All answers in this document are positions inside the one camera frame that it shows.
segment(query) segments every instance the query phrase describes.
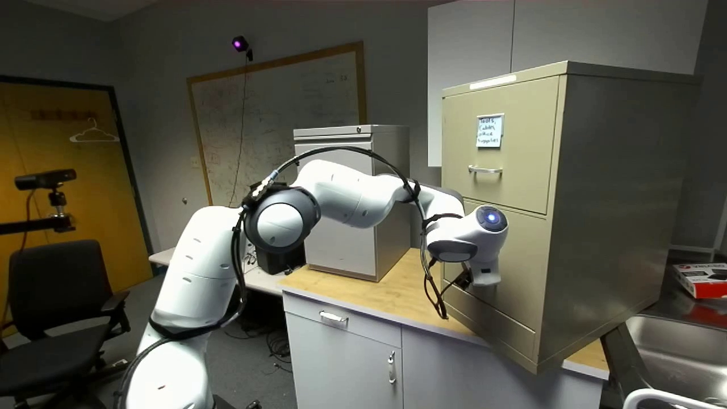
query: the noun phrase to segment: countertop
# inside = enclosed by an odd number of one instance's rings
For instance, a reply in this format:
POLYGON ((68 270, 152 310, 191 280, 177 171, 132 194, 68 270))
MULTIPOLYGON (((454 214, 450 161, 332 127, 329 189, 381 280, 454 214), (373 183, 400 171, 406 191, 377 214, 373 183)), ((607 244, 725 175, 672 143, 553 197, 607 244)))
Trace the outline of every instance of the countertop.
MULTIPOLYGON (((332 302, 343 310, 361 311, 381 321, 394 321, 441 336, 479 342, 469 327, 454 317, 439 317, 423 290, 423 265, 418 249, 408 249, 380 282, 363 282, 312 267, 298 267, 282 280, 283 294, 304 296, 321 302, 332 302)), ((609 377, 609 365, 600 341, 581 348, 564 369, 590 374, 598 379, 609 377)))

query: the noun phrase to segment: office chair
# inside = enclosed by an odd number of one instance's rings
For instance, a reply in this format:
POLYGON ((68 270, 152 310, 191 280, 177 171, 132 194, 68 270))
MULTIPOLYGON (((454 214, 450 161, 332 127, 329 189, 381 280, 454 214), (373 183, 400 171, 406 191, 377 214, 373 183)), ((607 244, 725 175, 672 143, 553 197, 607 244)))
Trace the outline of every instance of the office chair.
POLYGON ((126 296, 112 294, 97 241, 13 252, 10 258, 11 324, 29 342, 0 353, 0 395, 11 395, 17 407, 26 407, 36 395, 79 398, 94 374, 105 373, 102 342, 129 331, 126 296))

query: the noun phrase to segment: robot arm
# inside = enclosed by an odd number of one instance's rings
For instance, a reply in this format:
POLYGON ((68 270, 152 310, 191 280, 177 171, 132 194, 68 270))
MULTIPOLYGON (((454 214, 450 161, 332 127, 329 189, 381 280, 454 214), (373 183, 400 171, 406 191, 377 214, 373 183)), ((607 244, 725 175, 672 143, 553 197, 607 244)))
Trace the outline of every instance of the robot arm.
POLYGON ((122 407, 214 407, 202 361, 204 335, 229 317, 236 274, 236 232, 256 252, 283 256, 301 249, 321 215, 353 228, 375 228, 396 204, 418 207, 424 247, 436 261, 469 263, 475 285, 492 285, 507 233, 492 207, 463 214, 462 200, 396 175, 365 175, 332 161, 306 161, 291 187, 264 180, 241 208, 204 207, 193 214, 170 258, 122 407))

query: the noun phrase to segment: sink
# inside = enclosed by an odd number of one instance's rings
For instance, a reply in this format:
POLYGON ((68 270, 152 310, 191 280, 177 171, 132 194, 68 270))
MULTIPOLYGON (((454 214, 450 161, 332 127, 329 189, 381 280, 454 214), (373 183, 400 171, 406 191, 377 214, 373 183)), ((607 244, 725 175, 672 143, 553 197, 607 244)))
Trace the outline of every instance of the sink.
POLYGON ((663 316, 634 316, 628 329, 655 389, 727 403, 727 329, 663 316))

